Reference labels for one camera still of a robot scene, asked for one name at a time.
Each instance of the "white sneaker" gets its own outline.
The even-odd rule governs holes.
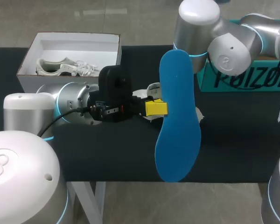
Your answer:
[[[60,62],[36,61],[36,73],[40,76],[98,76],[97,66],[67,57]]]

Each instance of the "black tablecloth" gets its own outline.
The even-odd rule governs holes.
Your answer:
[[[159,81],[160,59],[170,49],[122,47],[133,90]],[[0,131],[4,97],[22,92],[15,74],[26,52],[0,48]],[[267,182],[280,156],[280,92],[202,93],[196,82],[195,98],[205,116],[201,150],[183,181]],[[116,124],[68,124],[54,129],[54,150],[67,181],[161,181],[154,163],[160,127],[161,120],[137,116]]]

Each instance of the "gray floor tile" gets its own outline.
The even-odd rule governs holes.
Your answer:
[[[137,45],[173,44],[177,13],[152,12],[139,15],[136,35]]]
[[[265,0],[231,0],[220,5],[221,15],[226,19],[240,19],[249,13],[264,13]]]
[[[29,46],[37,32],[43,31],[101,33],[104,13],[104,0],[37,1],[16,46]]]
[[[107,183],[105,224],[220,224],[213,184]]]
[[[280,0],[265,0],[264,13],[275,19],[280,19]]]
[[[222,224],[262,224],[258,184],[215,184]]]
[[[33,0],[0,0],[0,47],[16,45],[33,3]]]

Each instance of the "shoe insole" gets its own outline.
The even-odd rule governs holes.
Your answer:
[[[194,99],[192,61],[183,50],[171,50],[161,59],[162,99],[168,115],[155,146],[155,164],[162,180],[177,182],[195,163],[201,131]]]

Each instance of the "shoe box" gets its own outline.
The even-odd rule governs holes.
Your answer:
[[[36,93],[41,86],[51,83],[98,83],[98,77],[37,75],[37,59],[42,58],[50,62],[59,62],[66,57],[73,61],[94,64],[99,70],[108,65],[120,64],[120,35],[64,32],[38,33],[17,72],[17,77],[25,93]]]

